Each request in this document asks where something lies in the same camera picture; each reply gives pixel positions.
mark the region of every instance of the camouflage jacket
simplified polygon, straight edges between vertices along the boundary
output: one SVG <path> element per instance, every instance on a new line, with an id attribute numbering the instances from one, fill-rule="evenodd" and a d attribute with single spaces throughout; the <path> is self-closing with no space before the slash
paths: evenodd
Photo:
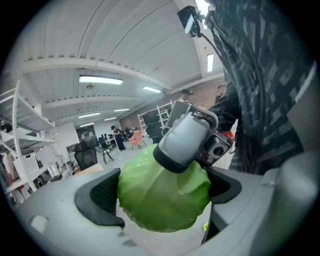
<path id="1" fill-rule="evenodd" d="M 228 85 L 211 107 L 220 132 L 238 119 L 239 143 L 230 169 L 264 174 L 303 151 L 287 118 L 313 60 L 290 21 L 269 0 L 211 0 L 206 25 Z"/>

